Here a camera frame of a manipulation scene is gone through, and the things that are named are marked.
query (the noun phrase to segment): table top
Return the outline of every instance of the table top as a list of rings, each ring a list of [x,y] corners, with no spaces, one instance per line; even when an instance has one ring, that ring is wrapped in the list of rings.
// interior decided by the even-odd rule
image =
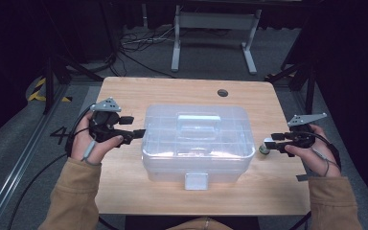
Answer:
[[[225,89],[227,97],[218,90]],[[129,126],[144,127],[151,104],[239,105],[248,113],[255,147],[273,132],[288,131],[272,84],[257,81],[180,80],[109,77],[98,102],[113,97],[121,116],[133,116]],[[183,183],[153,182],[142,163],[142,139],[113,149],[103,160],[96,197],[101,214],[182,216],[305,215],[310,210],[308,182],[298,157],[277,150],[258,151],[235,183],[210,183],[206,191],[187,191]]]

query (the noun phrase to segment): sleeve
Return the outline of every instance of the sleeve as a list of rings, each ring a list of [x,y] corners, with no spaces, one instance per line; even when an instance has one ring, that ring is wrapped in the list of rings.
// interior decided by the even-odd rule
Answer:
[[[362,229],[347,177],[312,177],[309,187],[312,230]]]
[[[101,166],[90,166],[68,158],[53,189],[45,229],[95,229],[99,213],[95,196],[100,183]]]

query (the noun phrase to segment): clear plastic box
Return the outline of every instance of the clear plastic box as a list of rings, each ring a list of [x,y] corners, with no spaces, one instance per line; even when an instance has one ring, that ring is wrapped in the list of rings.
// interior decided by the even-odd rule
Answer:
[[[151,105],[146,113],[143,164],[153,181],[178,181],[187,190],[236,182],[255,146],[239,106]]]

